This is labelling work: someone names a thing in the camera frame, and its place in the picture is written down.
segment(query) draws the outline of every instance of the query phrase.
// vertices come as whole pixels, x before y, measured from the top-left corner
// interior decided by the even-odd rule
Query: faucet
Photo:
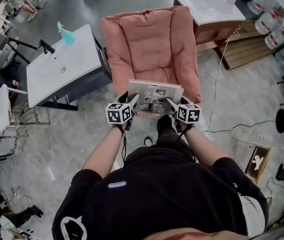
[[[51,47],[48,43],[46,43],[44,40],[40,40],[40,47],[44,48],[44,53],[47,54],[47,51],[49,51],[51,54],[55,52],[55,49]]]

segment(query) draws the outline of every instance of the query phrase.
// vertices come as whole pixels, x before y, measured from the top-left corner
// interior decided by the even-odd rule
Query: pink armchair
[[[116,95],[129,79],[179,84],[201,102],[193,19],[188,7],[125,12],[102,18]]]

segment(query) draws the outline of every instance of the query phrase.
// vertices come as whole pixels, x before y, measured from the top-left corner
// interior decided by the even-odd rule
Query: sink cabinet
[[[180,6],[178,0],[174,0],[174,6]],[[225,42],[241,24],[241,20],[220,21],[198,25],[193,21],[193,31],[197,45],[215,42],[218,46]]]

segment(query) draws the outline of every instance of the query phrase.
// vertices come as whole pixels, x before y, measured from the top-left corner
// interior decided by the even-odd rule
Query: black t-shirt
[[[150,148],[105,178],[79,171],[56,214],[53,236],[63,239],[60,224],[66,216],[82,216],[88,239],[140,240],[178,228],[246,235],[239,193],[256,199],[267,221],[263,194],[234,160],[204,166],[171,148]]]

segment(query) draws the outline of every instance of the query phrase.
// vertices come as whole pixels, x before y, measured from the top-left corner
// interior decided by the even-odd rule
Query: magazine
[[[136,112],[146,112],[150,114],[173,114],[172,106],[166,98],[170,98],[176,104],[179,104],[184,89],[181,85],[152,82],[145,80],[130,80],[128,83],[128,102],[132,100],[135,94],[139,94],[139,100],[136,104]]]

